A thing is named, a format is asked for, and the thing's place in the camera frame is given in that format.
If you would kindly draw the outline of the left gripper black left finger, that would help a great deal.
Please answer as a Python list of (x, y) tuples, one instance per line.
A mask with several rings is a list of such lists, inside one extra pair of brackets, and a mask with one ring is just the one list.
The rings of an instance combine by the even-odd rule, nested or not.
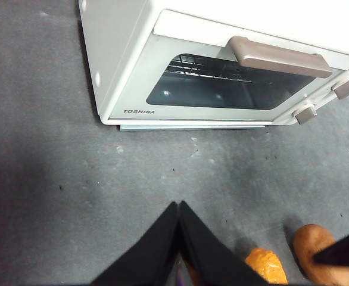
[(175, 259), (178, 221), (178, 204), (172, 202), (91, 285), (164, 285)]

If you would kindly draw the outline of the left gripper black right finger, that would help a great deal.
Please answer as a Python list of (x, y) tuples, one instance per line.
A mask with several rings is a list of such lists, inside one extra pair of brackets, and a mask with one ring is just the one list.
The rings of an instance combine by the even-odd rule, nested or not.
[(231, 252), (190, 206), (179, 204), (182, 252), (199, 285), (267, 285), (267, 281)]

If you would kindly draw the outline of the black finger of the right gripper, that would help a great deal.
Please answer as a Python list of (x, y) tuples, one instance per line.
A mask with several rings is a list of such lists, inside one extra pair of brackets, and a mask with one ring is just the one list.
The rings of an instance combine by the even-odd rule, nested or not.
[(316, 263), (332, 266), (349, 266), (349, 235), (313, 255)]

